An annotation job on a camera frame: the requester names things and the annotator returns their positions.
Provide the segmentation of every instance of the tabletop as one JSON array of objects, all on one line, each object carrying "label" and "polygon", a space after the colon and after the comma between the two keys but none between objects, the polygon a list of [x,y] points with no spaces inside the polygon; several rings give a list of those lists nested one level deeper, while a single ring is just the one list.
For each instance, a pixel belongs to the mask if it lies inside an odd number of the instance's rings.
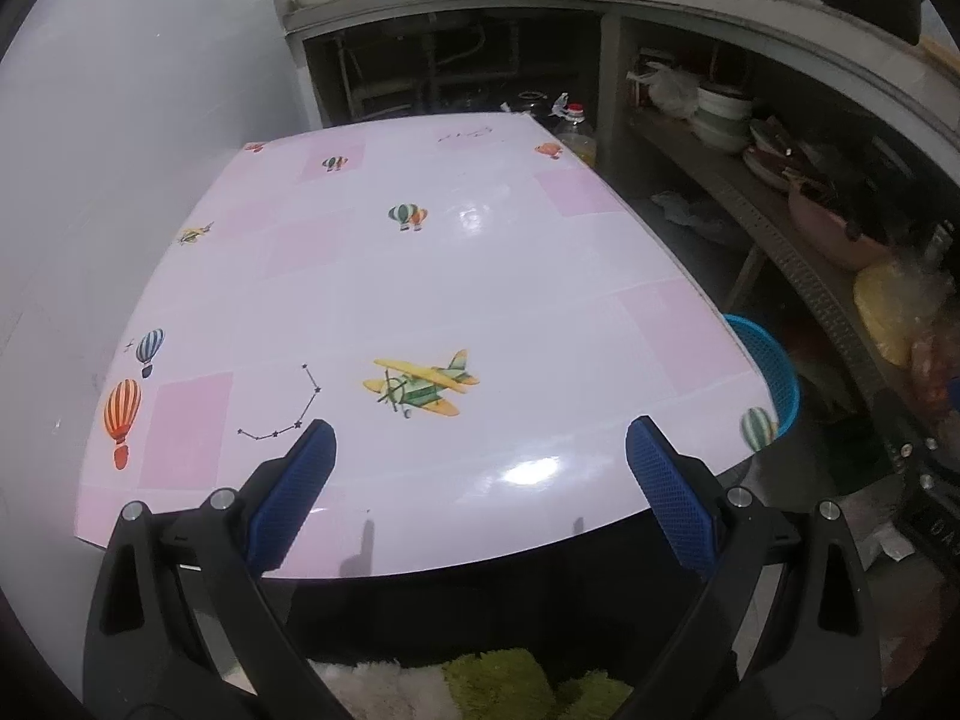
[{"label": "tabletop", "polygon": [[637,415],[720,473],[752,454],[748,413],[775,412],[723,317],[532,119],[336,127],[245,146],[176,234],[110,366],[75,533],[239,488],[323,418],[336,469],[275,576],[476,562],[646,509]]}]

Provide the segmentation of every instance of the shelf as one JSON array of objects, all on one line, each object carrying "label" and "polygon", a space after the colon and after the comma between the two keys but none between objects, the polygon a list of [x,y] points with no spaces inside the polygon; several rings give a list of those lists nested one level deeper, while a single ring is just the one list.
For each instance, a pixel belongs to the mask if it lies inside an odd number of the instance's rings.
[{"label": "shelf", "polygon": [[800,235],[782,194],[757,179],[739,158],[704,146],[684,122],[640,110],[627,123],[719,202],[781,270],[846,362],[868,405],[885,388],[912,401],[904,372],[880,357],[860,320],[853,304],[853,275],[827,261]]}]

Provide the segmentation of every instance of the silver bolt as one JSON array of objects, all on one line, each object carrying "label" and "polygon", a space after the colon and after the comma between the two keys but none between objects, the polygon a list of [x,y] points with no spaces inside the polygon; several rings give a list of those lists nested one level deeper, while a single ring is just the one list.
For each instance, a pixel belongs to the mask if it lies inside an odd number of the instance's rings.
[{"label": "silver bolt", "polygon": [[833,501],[823,501],[820,504],[820,517],[829,519],[830,522],[833,522],[834,519],[840,519],[840,507]]},{"label": "silver bolt", "polygon": [[230,488],[221,488],[216,490],[213,495],[210,495],[210,506],[214,509],[217,509],[219,512],[229,509],[233,506],[233,501],[237,499],[236,490],[231,490]]},{"label": "silver bolt", "polygon": [[727,490],[727,500],[738,509],[746,509],[754,502],[754,494],[747,488],[730,488]]},{"label": "silver bolt", "polygon": [[126,519],[127,522],[133,522],[133,520],[140,517],[141,514],[143,514],[143,504],[139,501],[131,501],[126,504],[120,512],[121,517]]}]

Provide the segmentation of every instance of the blue plastic basket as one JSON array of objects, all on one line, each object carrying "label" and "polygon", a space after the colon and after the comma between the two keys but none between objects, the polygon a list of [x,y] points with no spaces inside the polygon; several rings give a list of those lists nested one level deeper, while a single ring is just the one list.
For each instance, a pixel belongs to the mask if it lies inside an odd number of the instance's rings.
[{"label": "blue plastic basket", "polygon": [[743,346],[747,347],[767,382],[776,409],[776,421],[779,423],[776,437],[779,438],[793,427],[800,413],[800,382],[797,372],[793,370],[793,362],[790,362],[784,348],[774,337],[755,322],[733,314],[724,314],[724,319],[733,327]]}]

